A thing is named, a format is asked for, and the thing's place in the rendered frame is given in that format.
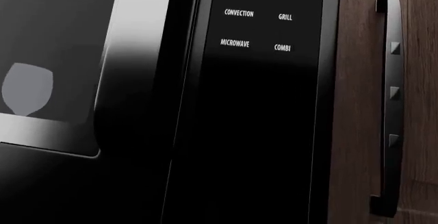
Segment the black microwave oven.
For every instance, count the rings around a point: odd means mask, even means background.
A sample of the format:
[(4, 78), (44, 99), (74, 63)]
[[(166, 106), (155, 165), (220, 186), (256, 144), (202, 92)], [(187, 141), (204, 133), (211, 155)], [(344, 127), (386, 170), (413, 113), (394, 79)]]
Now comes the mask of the black microwave oven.
[(0, 224), (328, 224), (339, 0), (0, 0)]

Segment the dark wooden cabinet door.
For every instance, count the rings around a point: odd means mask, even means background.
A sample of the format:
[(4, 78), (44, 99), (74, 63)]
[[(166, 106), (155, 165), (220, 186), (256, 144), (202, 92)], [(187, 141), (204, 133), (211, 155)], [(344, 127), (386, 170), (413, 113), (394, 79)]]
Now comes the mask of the dark wooden cabinet door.
[(370, 213), (381, 191), (385, 17), (376, 0), (339, 0), (328, 224), (438, 224), (438, 0), (400, 0), (404, 145), (394, 218)]

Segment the black microwave control panel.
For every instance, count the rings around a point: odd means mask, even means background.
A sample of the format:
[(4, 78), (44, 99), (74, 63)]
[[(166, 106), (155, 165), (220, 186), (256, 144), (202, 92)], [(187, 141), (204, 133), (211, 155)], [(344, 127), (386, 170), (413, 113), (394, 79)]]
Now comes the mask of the black microwave control panel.
[(162, 224), (307, 224), (322, 0), (200, 0)]

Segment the black microwave door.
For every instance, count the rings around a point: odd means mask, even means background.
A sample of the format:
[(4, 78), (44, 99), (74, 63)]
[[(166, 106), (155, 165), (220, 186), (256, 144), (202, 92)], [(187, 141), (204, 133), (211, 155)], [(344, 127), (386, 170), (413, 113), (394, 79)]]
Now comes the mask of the black microwave door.
[(0, 0), (0, 224), (161, 224), (195, 0)]

